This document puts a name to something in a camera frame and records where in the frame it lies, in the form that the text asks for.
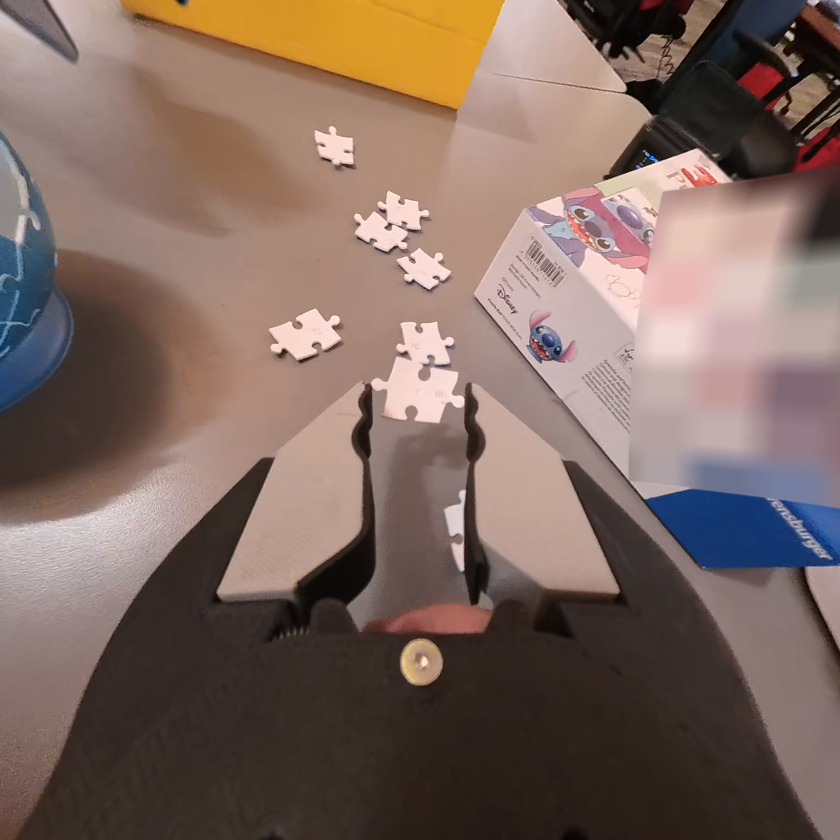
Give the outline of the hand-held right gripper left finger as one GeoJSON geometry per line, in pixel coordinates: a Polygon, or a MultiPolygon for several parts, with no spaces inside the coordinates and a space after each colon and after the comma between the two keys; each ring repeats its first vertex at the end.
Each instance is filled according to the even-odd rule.
{"type": "Polygon", "coordinates": [[[375,571],[372,389],[353,385],[276,453],[217,588],[221,602],[350,604],[375,571]]]}

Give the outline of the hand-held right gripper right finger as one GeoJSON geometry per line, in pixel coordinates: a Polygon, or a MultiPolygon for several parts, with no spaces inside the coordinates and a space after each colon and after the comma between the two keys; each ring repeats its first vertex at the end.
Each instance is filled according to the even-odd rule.
{"type": "Polygon", "coordinates": [[[464,411],[470,603],[616,601],[620,586],[560,453],[478,384],[465,387],[464,411]]]}

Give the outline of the blue puzzle ball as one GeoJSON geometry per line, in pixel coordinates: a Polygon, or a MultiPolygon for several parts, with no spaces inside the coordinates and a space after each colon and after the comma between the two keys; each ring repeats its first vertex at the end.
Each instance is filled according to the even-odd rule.
{"type": "Polygon", "coordinates": [[[56,373],[75,323],[56,280],[58,255],[43,197],[1,136],[1,411],[56,373]]]}

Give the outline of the curved white puzzle piece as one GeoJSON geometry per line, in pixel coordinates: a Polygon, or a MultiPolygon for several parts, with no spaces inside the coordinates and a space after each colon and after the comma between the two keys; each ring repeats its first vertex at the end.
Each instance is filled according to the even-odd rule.
{"type": "Polygon", "coordinates": [[[396,421],[407,420],[407,410],[415,410],[420,423],[439,424],[447,405],[461,409],[466,399],[454,394],[458,373],[432,367],[426,380],[420,377],[424,366],[408,359],[395,358],[387,380],[371,381],[376,392],[386,392],[383,416],[396,421]]]}

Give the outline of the white puzzle pieces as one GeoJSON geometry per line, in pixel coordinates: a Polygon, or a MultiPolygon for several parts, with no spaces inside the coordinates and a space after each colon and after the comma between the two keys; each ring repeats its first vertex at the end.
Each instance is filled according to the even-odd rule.
{"type": "MultiPolygon", "coordinates": [[[[402,256],[396,263],[406,281],[430,291],[450,275],[450,271],[441,265],[442,255],[431,256],[420,248],[410,255],[406,253],[406,237],[409,233],[420,232],[422,220],[428,216],[428,210],[422,209],[417,201],[388,192],[385,200],[378,202],[377,210],[368,217],[358,213],[354,215],[354,233],[357,239],[373,245],[382,253],[388,254],[399,248],[402,256]]],[[[318,309],[305,311],[294,322],[288,321],[269,329],[273,339],[270,350],[277,355],[288,353],[296,361],[304,361],[316,355],[318,349],[327,351],[341,342],[337,332],[340,324],[337,315],[324,318],[318,309]]],[[[432,367],[452,371],[448,350],[455,345],[455,339],[443,338],[436,322],[403,322],[401,330],[402,342],[395,347],[396,358],[423,365],[422,379],[428,378],[432,367]]]]}

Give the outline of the black electronic device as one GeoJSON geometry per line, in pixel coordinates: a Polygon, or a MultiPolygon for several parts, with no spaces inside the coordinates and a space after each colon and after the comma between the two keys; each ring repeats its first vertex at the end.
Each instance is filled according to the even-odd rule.
{"type": "Polygon", "coordinates": [[[648,120],[619,154],[606,178],[623,175],[645,166],[673,158],[683,152],[679,127],[658,117],[648,120]]]}

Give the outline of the black office chair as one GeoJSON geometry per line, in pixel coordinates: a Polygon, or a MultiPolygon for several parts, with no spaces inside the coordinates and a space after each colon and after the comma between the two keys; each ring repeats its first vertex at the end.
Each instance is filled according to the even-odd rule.
{"type": "Polygon", "coordinates": [[[737,180],[793,172],[792,134],[764,103],[709,61],[669,82],[656,114],[737,180]]]}

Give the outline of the white cartoon print puzzle box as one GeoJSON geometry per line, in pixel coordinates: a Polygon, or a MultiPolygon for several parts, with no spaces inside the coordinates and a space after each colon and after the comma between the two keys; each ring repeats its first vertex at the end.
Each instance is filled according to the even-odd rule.
{"type": "MultiPolygon", "coordinates": [[[[729,183],[700,150],[522,211],[476,289],[493,318],[628,477],[637,313],[667,192],[729,183]]],[[[838,510],[635,482],[655,516],[708,569],[838,565],[838,510]]]]}

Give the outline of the yellow box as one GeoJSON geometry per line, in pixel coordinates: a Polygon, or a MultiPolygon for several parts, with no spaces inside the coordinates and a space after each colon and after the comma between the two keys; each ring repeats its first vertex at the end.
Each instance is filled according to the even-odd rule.
{"type": "Polygon", "coordinates": [[[502,1],[123,1],[131,14],[457,110],[502,1]]]}

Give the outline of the dark grey flat object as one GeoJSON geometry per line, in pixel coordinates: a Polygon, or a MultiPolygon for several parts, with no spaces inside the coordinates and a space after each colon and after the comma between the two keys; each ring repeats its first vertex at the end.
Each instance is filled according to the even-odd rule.
{"type": "Polygon", "coordinates": [[[1,1],[1,11],[70,63],[79,50],[50,1],[1,1]]]}

